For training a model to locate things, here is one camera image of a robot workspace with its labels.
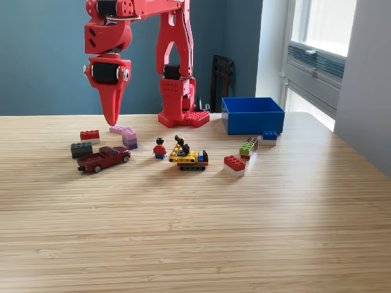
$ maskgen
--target lime green lego brick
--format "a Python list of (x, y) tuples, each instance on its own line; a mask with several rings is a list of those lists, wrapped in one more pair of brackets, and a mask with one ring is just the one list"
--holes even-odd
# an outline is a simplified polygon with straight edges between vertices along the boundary
[(251, 142), (245, 142), (239, 149), (239, 154), (243, 156), (250, 156), (250, 152), (254, 151), (255, 144)]
[(249, 150), (244, 150), (244, 149), (240, 149), (239, 150), (239, 154), (241, 155), (241, 156), (250, 156), (250, 151)]

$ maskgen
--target blue plastic bin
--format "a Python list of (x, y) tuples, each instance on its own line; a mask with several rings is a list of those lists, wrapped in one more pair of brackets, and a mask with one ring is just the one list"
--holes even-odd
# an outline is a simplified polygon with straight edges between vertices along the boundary
[(228, 134), (281, 133), (285, 112), (272, 98), (223, 98), (222, 120)]

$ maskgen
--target red toy pickup truck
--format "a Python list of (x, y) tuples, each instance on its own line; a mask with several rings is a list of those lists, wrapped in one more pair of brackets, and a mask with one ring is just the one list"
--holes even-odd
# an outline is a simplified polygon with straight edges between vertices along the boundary
[(99, 149), (99, 153), (78, 159), (78, 170), (98, 173), (103, 168), (113, 166), (119, 162), (127, 163), (129, 159), (130, 152), (123, 146), (117, 146), (116, 148), (104, 146)]

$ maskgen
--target toy truck wheel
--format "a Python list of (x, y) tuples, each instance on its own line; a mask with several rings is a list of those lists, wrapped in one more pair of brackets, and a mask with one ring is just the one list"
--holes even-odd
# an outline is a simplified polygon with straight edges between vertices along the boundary
[(95, 167), (93, 168), (93, 171), (94, 171), (95, 173), (101, 172), (101, 170), (102, 170), (102, 166), (101, 166), (101, 165), (97, 165), (97, 166), (95, 166)]

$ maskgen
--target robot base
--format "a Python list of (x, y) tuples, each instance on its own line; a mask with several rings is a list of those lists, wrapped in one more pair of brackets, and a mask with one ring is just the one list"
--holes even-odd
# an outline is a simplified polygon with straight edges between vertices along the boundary
[(158, 120), (164, 126), (171, 128), (174, 126), (193, 126), (195, 128), (209, 122), (210, 115), (208, 112), (191, 112), (189, 118), (183, 119), (183, 121), (169, 120), (164, 112), (159, 113)]

